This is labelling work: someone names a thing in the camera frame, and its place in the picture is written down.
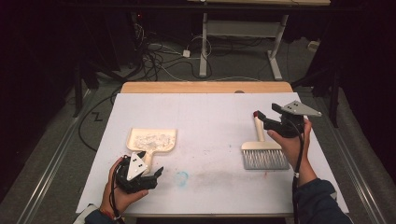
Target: hand broom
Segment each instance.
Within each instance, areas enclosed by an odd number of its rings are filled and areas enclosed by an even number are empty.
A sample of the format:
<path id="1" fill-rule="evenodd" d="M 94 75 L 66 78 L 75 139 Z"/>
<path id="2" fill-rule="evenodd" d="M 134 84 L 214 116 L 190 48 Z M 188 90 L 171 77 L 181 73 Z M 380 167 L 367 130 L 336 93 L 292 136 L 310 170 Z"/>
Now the hand broom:
<path id="1" fill-rule="evenodd" d="M 253 113 L 254 124 L 259 142 L 246 142 L 242 145 L 244 167 L 246 170 L 289 170 L 289 162 L 276 142 L 266 142 L 263 122 L 258 111 Z"/>

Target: person's left hand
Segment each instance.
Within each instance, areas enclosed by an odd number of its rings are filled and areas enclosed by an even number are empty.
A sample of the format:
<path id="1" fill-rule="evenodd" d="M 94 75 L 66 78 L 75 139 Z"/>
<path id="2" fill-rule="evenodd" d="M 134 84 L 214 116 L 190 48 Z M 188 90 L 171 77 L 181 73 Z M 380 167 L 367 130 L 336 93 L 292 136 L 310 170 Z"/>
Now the person's left hand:
<path id="1" fill-rule="evenodd" d="M 105 211 L 106 213 L 109 213 L 112 216 L 114 216 L 114 211 L 110 205 L 111 183 L 113 181 L 114 170 L 121 161 L 122 161 L 122 157 L 119 158 L 110 169 L 110 172 L 108 174 L 108 181 L 106 183 L 105 190 L 103 192 L 102 204 L 100 205 L 101 211 Z M 116 206 L 120 214 L 122 214 L 131 203 L 134 203 L 149 194 L 149 191 L 146 189 L 140 190 L 136 193 L 127 194 L 122 189 L 117 188 L 116 183 L 114 183 L 114 188 L 115 188 L 114 197 L 116 201 Z"/>

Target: dark blue sleeve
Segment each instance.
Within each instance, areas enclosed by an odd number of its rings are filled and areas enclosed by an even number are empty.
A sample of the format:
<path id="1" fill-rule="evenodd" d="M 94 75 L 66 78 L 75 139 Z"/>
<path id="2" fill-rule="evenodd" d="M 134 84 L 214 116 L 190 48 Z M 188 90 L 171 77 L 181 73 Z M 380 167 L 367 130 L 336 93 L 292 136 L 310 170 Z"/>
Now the dark blue sleeve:
<path id="1" fill-rule="evenodd" d="M 86 224 L 113 224 L 110 217 L 103 215 L 99 210 L 94 210 L 85 217 Z"/>
<path id="2" fill-rule="evenodd" d="M 294 200 L 298 204 L 300 223 L 352 223 L 331 196 L 333 193 L 332 183 L 318 178 L 297 188 Z"/>

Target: blue stain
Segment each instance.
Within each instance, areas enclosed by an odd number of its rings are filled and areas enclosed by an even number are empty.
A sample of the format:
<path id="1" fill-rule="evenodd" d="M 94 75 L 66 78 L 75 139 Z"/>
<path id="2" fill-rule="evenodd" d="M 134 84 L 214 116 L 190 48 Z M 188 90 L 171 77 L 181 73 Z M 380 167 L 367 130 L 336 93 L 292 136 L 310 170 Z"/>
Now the blue stain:
<path id="1" fill-rule="evenodd" d="M 175 175 L 175 182 L 179 187 L 185 187 L 188 179 L 189 175 L 186 172 L 177 172 Z"/>

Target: brush bristles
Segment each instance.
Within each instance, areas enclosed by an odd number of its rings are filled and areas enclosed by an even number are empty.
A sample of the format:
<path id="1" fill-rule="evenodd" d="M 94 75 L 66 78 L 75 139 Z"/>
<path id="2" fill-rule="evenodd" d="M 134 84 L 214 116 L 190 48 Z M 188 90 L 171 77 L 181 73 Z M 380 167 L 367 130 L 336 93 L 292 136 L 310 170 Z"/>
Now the brush bristles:
<path id="1" fill-rule="evenodd" d="M 242 150 L 246 170 L 289 170 L 282 150 Z"/>

